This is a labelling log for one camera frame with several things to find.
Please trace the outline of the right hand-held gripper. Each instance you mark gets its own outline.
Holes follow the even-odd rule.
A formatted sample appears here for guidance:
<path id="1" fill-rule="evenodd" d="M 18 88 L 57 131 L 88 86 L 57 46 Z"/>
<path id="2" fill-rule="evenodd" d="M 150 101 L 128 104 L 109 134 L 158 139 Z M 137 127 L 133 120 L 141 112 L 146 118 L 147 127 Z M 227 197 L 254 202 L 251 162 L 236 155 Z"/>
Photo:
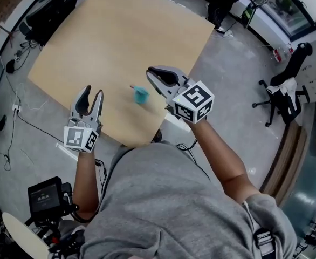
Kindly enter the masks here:
<path id="1" fill-rule="evenodd" d="M 180 69 L 150 66 L 146 76 L 157 93 L 166 98 L 168 109 L 177 118 L 196 124 L 212 110 L 214 94 L 203 82 L 187 78 Z"/>

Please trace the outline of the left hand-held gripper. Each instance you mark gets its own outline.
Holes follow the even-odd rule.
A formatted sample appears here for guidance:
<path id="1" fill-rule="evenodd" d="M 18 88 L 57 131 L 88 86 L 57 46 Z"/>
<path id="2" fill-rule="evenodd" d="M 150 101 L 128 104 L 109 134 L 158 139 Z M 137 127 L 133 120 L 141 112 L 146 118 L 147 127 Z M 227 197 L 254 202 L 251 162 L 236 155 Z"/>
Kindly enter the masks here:
<path id="1" fill-rule="evenodd" d="M 64 127 L 64 147 L 76 152 L 91 153 L 102 129 L 99 117 L 101 116 L 104 94 L 102 90 L 97 92 L 89 113 L 88 96 L 90 92 L 91 85 L 87 85 L 79 91 L 71 104 L 70 117 Z"/>

